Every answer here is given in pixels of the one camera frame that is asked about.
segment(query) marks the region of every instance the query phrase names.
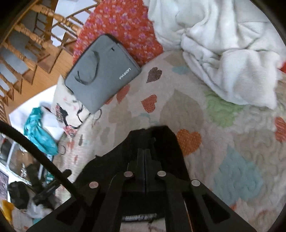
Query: metal rivet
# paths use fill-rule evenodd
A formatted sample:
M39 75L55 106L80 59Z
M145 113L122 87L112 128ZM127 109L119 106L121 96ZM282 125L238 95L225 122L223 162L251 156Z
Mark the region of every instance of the metal rivet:
M131 172L131 171L126 171L126 172L124 172L124 176L125 176L125 177L131 177L131 176L133 176L133 172Z
M198 187L198 186L200 186L200 181L192 180L192 185L195 186L195 187Z
M91 189L96 189L98 187L98 183L96 181L92 181L90 182L89 187Z
M157 175L163 177L163 176L166 175L166 172L164 172L164 171L158 171L158 172L157 172Z

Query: teal bag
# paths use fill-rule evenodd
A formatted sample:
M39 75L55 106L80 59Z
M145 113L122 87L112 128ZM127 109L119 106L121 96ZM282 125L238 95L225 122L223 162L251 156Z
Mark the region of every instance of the teal bag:
M43 129L42 116L41 107L33 108L24 125L24 135L43 153L56 155L58 154L57 144L53 137Z

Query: white fluffy blanket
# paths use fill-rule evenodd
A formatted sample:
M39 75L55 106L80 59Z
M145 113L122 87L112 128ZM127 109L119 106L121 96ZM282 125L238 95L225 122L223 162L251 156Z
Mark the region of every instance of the white fluffy blanket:
M144 0L157 40L184 50L191 70L226 101L277 105L286 48L250 0Z

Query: orange heart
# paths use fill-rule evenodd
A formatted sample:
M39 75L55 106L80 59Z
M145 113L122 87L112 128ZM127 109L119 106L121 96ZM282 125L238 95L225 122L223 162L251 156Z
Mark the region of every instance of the orange heart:
M155 94L151 95L150 97L147 97L146 99L144 99L143 101L141 101L144 110L147 113L152 113L156 106L155 103L157 102L157 96Z
M108 99L105 104L108 105L108 104L113 100L113 97L114 97L114 96L112 96L110 99Z
M177 133L177 140L183 152L183 156L195 152L202 143L202 137L199 132L189 133L186 129L181 129Z
M74 140L71 142L67 142L67 147L69 147L71 150L74 148Z
M119 90L119 92L116 95L118 104L120 104L120 102L125 98L125 96L129 92L129 89L130 89L130 84L124 86L121 90Z
M279 142L286 142L286 122L281 117L275 118L275 132L276 140Z
M233 211L235 211L236 208L237 208L237 203L235 203L234 205L231 205L230 208L231 208Z

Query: red floral pillow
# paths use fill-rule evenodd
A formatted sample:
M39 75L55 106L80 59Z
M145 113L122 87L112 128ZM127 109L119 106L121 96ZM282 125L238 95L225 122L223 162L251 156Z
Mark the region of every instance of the red floral pillow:
M105 0L86 21L74 49L74 62L102 34L112 34L143 66L163 52L142 0Z

